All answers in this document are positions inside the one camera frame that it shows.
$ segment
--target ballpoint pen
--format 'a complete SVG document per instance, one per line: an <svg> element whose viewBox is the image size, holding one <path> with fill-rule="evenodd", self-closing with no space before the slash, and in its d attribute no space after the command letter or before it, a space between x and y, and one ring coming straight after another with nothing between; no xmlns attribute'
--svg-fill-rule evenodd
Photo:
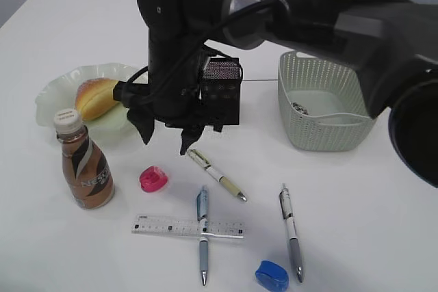
<svg viewBox="0 0 438 292"><path fill-rule="evenodd" d="M231 195L239 198L240 200L246 202L248 199L242 193L239 187L234 185L226 176L220 173L215 167L213 167L210 162L201 154L198 150L190 149L188 151L188 156L200 165L205 171L209 173L216 181L218 181L223 187L231 193Z"/></svg>
<svg viewBox="0 0 438 292"><path fill-rule="evenodd" d="M287 226L287 235L290 246L289 258L292 264L292 269L295 271L298 281L302 283L304 279L304 270L302 268L300 244L298 242L298 236L296 235L294 214L292 213L292 204L286 184L283 184L279 198L281 211L283 212L283 219L286 221Z"/></svg>
<svg viewBox="0 0 438 292"><path fill-rule="evenodd" d="M203 186L196 197L196 211L198 213L199 233L207 232L208 228L208 190ZM208 275L208 239L201 235L199 239L199 271L203 286L207 284Z"/></svg>

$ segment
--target white table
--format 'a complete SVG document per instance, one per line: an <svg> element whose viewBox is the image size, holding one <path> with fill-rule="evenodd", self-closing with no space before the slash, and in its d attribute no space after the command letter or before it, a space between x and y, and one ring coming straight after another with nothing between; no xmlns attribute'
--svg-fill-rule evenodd
<svg viewBox="0 0 438 292"><path fill-rule="evenodd" d="M265 44L235 53L247 77L275 79L284 50ZM393 151L387 113L354 151L299 151L281 126L276 81L243 82L241 125L207 131L196 145L246 191L247 204L177 154L179 131L158 125L147 148L135 133L103 147L116 195L101 209L77 207L54 133L35 124L34 98L76 66L141 66L146 54L135 0L29 0L0 29L0 291L265 291L254 279L261 260L291 274L281 183L292 193L306 271L301 285L291 277L290 291L438 289L437 191ZM170 175L156 194L138 186L150 165ZM240 244L212 241L207 288L196 239L130 233L137 213L194 217L202 184L211 219L240 218L248 229Z"/></svg>

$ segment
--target coffee bottle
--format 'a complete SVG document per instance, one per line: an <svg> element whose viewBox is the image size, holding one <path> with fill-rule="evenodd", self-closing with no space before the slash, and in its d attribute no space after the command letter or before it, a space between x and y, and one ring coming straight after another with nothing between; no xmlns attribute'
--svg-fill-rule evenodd
<svg viewBox="0 0 438 292"><path fill-rule="evenodd" d="M114 184L105 155L88 136L75 109L64 109L54 118L62 144L62 171L76 203L85 209L101 207L114 195Z"/></svg>

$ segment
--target plastic ruler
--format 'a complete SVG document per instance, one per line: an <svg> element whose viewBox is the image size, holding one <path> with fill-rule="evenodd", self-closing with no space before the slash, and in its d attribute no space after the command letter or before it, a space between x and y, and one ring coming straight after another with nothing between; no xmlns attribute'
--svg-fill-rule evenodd
<svg viewBox="0 0 438 292"><path fill-rule="evenodd" d="M137 215L132 225L132 233L168 236L219 237L225 239L243 239L244 223L208 221L208 230L202 233L197 220L184 220L164 215Z"/></svg>

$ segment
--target bread roll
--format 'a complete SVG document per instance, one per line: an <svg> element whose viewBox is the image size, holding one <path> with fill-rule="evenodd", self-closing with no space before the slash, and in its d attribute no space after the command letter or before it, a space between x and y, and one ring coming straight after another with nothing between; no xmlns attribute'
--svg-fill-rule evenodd
<svg viewBox="0 0 438 292"><path fill-rule="evenodd" d="M117 104L112 98L112 90L117 83L117 80L97 78L79 86L75 106L84 121L102 116Z"/></svg>

